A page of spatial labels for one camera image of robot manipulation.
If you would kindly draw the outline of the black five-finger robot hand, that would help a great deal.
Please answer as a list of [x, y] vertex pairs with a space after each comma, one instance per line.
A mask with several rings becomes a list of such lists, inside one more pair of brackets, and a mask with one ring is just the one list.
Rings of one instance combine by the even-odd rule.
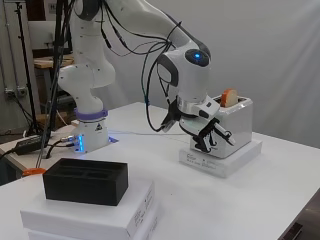
[[192, 137], [197, 150], [210, 153], [218, 145], [217, 136], [229, 145], [235, 145], [232, 132], [225, 129], [217, 118], [220, 105], [209, 96], [198, 103], [177, 97], [177, 107], [182, 114], [179, 126]]

